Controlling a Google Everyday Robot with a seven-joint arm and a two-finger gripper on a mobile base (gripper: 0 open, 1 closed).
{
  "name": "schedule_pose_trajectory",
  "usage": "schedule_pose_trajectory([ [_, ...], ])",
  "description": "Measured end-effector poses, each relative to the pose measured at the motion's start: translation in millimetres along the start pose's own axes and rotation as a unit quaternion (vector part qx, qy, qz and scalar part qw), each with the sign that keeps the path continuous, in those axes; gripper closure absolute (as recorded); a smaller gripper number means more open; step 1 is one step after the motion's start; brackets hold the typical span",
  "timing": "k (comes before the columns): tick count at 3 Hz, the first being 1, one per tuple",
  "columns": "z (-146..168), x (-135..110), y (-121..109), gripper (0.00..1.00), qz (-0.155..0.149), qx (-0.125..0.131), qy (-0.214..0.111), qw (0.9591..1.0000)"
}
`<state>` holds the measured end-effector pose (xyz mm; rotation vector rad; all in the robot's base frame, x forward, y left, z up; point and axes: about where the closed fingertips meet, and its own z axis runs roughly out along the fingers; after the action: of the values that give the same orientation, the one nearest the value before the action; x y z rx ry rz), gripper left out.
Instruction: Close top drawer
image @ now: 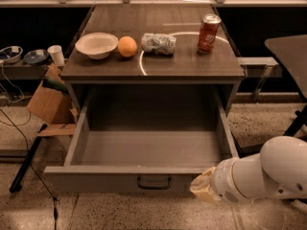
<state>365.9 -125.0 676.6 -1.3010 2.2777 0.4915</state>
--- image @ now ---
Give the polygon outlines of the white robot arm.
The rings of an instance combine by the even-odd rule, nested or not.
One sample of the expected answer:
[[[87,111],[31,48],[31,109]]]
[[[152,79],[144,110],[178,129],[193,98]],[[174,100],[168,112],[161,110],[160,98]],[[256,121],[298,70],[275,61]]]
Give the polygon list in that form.
[[[306,199],[307,142],[290,136],[271,138],[256,154],[209,168],[191,182],[190,192],[206,202]]]

